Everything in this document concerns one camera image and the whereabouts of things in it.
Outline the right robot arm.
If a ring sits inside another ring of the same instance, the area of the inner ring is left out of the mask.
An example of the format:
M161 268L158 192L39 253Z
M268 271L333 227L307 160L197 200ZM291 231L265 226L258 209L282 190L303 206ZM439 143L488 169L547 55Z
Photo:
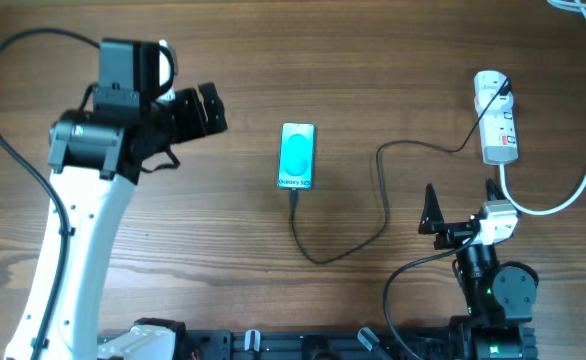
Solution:
M451 250L454 276L468 314L450 320L451 341L460 359L536 359L533 318L539 276L530 266L498 260L496 247L513 237L518 210L495 183L486 181L487 200L465 222L447 222L434 187L425 189L418 227L435 236L436 250Z

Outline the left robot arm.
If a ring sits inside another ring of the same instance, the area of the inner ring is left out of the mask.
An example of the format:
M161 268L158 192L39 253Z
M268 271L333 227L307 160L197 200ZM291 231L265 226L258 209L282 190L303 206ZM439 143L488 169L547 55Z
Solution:
M95 359L114 239L146 159L227 130L213 83L175 90L170 45L104 39L93 108L65 111L49 133L54 198L30 294L7 359Z

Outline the turquoise screen Galaxy smartphone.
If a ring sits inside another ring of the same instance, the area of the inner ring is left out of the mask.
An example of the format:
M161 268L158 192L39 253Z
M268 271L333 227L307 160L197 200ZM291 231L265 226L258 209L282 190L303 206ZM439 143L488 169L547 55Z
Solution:
M316 126L311 123L284 123L277 186L285 189L311 189Z

